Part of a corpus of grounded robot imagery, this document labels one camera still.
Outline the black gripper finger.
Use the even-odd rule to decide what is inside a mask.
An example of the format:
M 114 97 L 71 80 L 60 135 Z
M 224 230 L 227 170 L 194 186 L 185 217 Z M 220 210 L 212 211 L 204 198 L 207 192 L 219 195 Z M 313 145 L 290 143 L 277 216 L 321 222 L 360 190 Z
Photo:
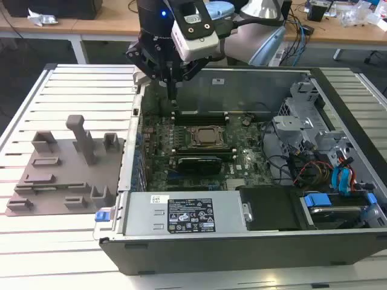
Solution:
M 175 60 L 172 62 L 172 104 L 177 105 L 178 84 L 188 81 L 197 75 L 207 64 L 209 58 L 201 58 L 188 63 Z
M 166 85 L 167 97 L 173 100 L 173 82 L 171 69 L 167 66 L 164 49 L 159 44 L 151 47 L 155 50 L 155 55 L 149 54 L 140 43 L 130 47 L 127 52 L 127 58 L 136 65 L 151 80 L 163 82 Z

